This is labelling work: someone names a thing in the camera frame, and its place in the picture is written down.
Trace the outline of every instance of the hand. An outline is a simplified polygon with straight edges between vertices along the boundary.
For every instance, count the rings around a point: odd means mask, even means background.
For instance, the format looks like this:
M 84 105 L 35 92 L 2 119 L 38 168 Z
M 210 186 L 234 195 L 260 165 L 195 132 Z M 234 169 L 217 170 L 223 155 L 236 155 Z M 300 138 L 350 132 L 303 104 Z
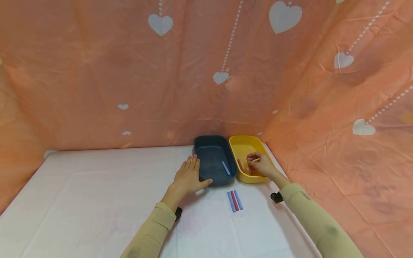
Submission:
M 273 181 L 279 189 L 292 184 L 291 181 L 285 177 L 278 169 L 276 169 L 268 155 L 261 152 L 254 152 L 247 155 L 248 164 L 254 169 L 258 170 L 264 176 Z
M 182 163 L 181 168 L 176 173 L 172 185 L 182 189 L 185 194 L 195 193 L 209 186 L 212 179 L 199 181 L 199 165 L 200 160 L 196 154 L 193 157 L 189 156 L 188 160 Z
M 212 179 L 199 181 L 199 165 L 200 160 L 197 155 L 189 156 L 188 160 L 182 163 L 181 168 L 176 173 L 173 183 L 168 187 L 161 200 L 172 211 L 176 211 L 179 202 L 185 195 L 195 193 L 212 183 Z
M 275 175 L 280 173 L 273 165 L 267 154 L 261 152 L 253 152 L 247 155 L 248 164 L 253 167 L 253 169 L 258 170 L 261 174 L 268 178 L 273 178 Z

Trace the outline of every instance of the dark blue plastic tray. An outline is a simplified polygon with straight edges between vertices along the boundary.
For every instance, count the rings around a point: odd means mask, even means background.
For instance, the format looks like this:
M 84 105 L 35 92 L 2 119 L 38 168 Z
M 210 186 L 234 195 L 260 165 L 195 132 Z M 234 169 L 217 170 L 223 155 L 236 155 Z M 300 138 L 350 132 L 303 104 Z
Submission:
M 210 186 L 228 185 L 238 174 L 228 140 L 220 135 L 203 135 L 194 140 L 194 152 L 201 160 L 199 168 L 199 180 L 204 181 L 211 178 Z M 222 162 L 225 162 L 230 175 L 225 171 Z

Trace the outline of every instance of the black clip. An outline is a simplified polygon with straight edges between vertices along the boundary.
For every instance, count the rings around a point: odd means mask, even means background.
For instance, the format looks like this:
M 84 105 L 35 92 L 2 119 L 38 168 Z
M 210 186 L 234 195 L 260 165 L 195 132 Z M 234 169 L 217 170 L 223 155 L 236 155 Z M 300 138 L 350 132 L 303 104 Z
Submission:
M 280 192 L 278 193 L 272 193 L 270 195 L 271 200 L 273 200 L 276 204 L 279 202 L 284 201 L 284 199 L 282 198 L 282 195 L 280 194 Z
M 182 215 L 182 208 L 180 208 L 180 207 L 176 208 L 176 211 L 175 211 L 175 216 L 176 216 L 175 222 L 177 222 L 177 221 L 179 220 L 179 218 L 180 218 L 181 215 Z

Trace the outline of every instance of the chalk stick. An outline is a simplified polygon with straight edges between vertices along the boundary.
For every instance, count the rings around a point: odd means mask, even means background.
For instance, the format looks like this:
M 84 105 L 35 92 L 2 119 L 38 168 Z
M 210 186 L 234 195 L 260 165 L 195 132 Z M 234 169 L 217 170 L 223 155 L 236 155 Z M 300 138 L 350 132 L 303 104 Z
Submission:
M 224 166 L 225 171 L 227 171 L 227 174 L 228 174 L 228 175 L 231 175 L 231 174 L 230 174 L 230 171 L 229 171 L 228 168 L 227 168 L 227 165 L 225 165 L 224 162 L 222 162 L 222 165 Z
M 227 192 L 227 194 L 228 194 L 228 199 L 230 200 L 231 208 L 232 208 L 233 212 L 235 212 L 234 201 L 232 200 L 231 194 L 230 194 L 230 192 Z
M 245 173 L 245 170 L 244 170 L 244 168 L 242 167 L 242 164 L 241 164 L 240 159 L 238 159 L 238 165 L 240 166 L 241 171 Z
M 248 171 L 250 174 L 252 174 L 252 167 L 248 164 Z
M 240 210 L 243 210 L 244 208 L 242 207 L 242 203 L 241 203 L 240 197 L 238 196 L 237 190 L 234 190 L 234 194 L 235 194 L 235 198 L 237 198 L 237 203 L 238 203 L 238 206 L 240 207 Z
M 231 197 L 232 197 L 233 202 L 234 202 L 234 205 L 235 205 L 235 210 L 236 210 L 236 211 L 239 211 L 240 209 L 238 208 L 238 204 L 237 204 L 237 201 L 235 200 L 235 196 L 234 196 L 234 192 L 233 192 L 233 191 L 231 191 Z

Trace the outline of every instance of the yellow plastic tray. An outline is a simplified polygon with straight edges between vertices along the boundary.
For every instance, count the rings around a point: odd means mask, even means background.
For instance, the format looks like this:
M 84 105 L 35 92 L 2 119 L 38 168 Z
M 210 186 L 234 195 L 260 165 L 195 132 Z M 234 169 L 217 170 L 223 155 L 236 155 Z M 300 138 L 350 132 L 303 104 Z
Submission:
M 255 136 L 251 135 L 234 135 L 230 137 L 230 146 L 233 151 L 235 161 L 238 167 L 238 179 L 247 184 L 262 183 L 268 181 L 268 178 L 256 170 L 252 174 L 248 172 L 247 155 L 252 152 L 262 152 L 268 155 L 262 142 Z M 241 161 L 245 173 L 241 170 L 237 160 Z

